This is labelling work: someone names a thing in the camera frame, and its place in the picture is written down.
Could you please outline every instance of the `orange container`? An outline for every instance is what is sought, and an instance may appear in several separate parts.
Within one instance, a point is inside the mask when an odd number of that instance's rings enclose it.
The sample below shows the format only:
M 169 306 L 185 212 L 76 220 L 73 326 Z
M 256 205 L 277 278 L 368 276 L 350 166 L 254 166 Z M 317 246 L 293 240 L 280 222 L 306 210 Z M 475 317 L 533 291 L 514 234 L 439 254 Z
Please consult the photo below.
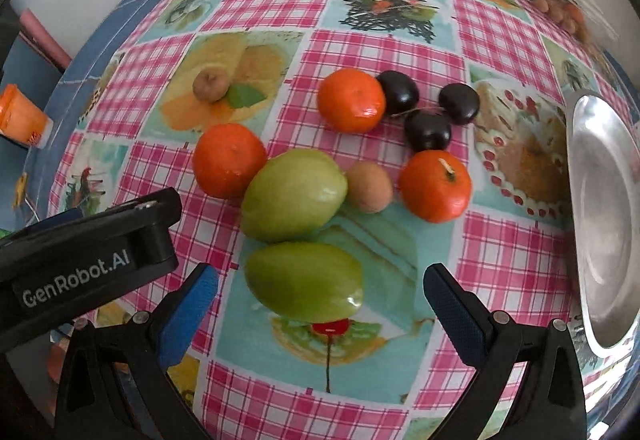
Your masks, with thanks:
M 0 94 L 0 133 L 5 137 L 44 147 L 53 122 L 24 96 L 16 85 L 7 85 Z

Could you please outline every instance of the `blue gripper pad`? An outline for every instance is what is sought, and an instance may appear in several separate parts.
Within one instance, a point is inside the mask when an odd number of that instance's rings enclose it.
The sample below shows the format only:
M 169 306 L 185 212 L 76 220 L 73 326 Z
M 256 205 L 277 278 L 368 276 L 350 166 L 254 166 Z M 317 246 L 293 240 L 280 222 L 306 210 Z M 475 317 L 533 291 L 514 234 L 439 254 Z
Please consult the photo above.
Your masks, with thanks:
M 462 287 L 450 274 L 449 277 L 450 281 L 447 281 L 433 265 L 428 267 L 422 278 L 424 295 L 458 352 L 460 360 L 467 366 L 480 368 L 486 358 L 486 338 L 449 283 L 455 283 L 460 292 Z
M 165 371 L 180 363 L 218 292 L 218 271 L 209 265 L 160 332 L 158 364 Z

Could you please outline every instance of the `stainless steel plate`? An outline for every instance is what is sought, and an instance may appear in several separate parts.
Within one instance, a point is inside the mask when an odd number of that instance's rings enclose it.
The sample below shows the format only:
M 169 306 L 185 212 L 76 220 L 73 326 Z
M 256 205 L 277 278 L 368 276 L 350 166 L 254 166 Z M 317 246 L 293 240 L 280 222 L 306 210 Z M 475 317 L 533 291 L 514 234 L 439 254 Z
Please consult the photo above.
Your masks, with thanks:
M 610 355 L 640 309 L 640 153 L 597 94 L 568 101 L 567 148 L 584 329 Z

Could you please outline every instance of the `dark purple grape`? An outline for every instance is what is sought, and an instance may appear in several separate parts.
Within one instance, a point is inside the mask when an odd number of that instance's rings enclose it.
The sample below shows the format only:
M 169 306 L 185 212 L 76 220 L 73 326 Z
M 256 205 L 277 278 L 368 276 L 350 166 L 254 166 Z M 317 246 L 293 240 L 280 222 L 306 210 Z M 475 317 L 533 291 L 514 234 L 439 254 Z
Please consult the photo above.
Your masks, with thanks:
M 408 75 L 395 70 L 385 70 L 376 79 L 385 93 L 386 115 L 412 110 L 418 104 L 418 85 Z
M 469 85 L 452 83 L 440 90 L 438 104 L 447 112 L 453 124 L 466 125 L 478 115 L 480 97 Z
M 416 110 L 404 120 L 404 134 L 415 153 L 425 149 L 447 149 L 451 124 L 444 115 Z

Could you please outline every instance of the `orange fruit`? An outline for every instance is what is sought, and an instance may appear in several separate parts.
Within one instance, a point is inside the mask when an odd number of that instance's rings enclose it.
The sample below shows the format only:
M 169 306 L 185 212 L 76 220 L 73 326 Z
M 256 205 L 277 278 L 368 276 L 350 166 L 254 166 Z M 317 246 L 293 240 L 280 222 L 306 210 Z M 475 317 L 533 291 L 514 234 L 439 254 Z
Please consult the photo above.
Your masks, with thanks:
M 416 153 L 400 173 L 398 185 L 408 210 L 434 224 L 464 213 L 473 191 L 465 165 L 440 149 Z
M 260 139 L 235 123 L 205 131 L 193 154 L 193 173 L 202 190 L 215 198 L 242 196 L 267 163 Z
M 336 130 L 366 133 L 382 119 L 385 93 L 378 80 L 362 70 L 343 68 L 325 77 L 318 91 L 318 110 Z

